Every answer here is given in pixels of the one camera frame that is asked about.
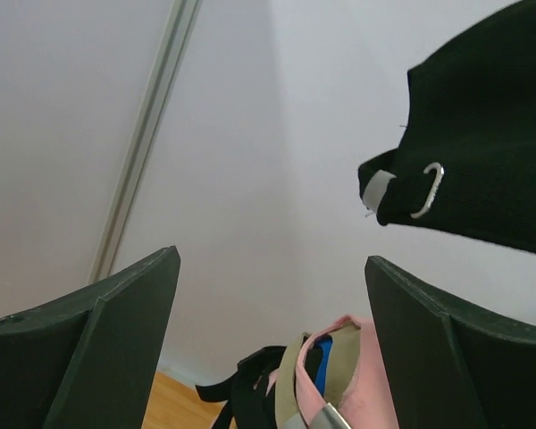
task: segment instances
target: baseboard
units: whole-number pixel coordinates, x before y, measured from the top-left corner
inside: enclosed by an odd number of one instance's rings
[[[184,366],[175,362],[159,359],[157,370],[191,389],[194,389],[197,384],[204,386],[210,384],[208,380],[204,380],[203,377],[199,377]]]

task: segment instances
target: wall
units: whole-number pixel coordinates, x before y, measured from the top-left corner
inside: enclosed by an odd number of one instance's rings
[[[0,2],[0,316],[86,283],[171,5]]]
[[[269,343],[369,315],[364,263],[536,323],[536,257],[364,218],[356,169],[396,147],[406,70],[507,0],[205,1],[117,267],[176,244],[163,362],[221,379]]]

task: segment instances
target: wooden floor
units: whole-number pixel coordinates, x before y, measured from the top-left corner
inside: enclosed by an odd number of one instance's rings
[[[195,391],[157,373],[143,429],[209,429],[221,406],[202,402]]]

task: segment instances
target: blue fabric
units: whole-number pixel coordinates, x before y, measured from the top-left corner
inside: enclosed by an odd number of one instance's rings
[[[315,388],[320,392],[322,396],[323,391],[325,390],[325,376],[328,372],[328,359],[330,358],[330,350],[332,343],[333,341],[331,340],[331,337],[322,338],[315,343],[316,346],[322,348],[323,351],[322,362],[320,363],[320,367],[318,368],[318,374],[315,376],[314,383]]]

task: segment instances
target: vertical metal trim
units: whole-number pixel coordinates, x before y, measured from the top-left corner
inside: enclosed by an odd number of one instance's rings
[[[175,0],[167,22],[163,42],[147,85],[147,92],[133,131],[130,147],[113,196],[102,239],[96,252],[89,283],[107,277],[113,268],[117,250],[130,215],[138,185],[155,140],[182,54],[188,42],[200,0]]]

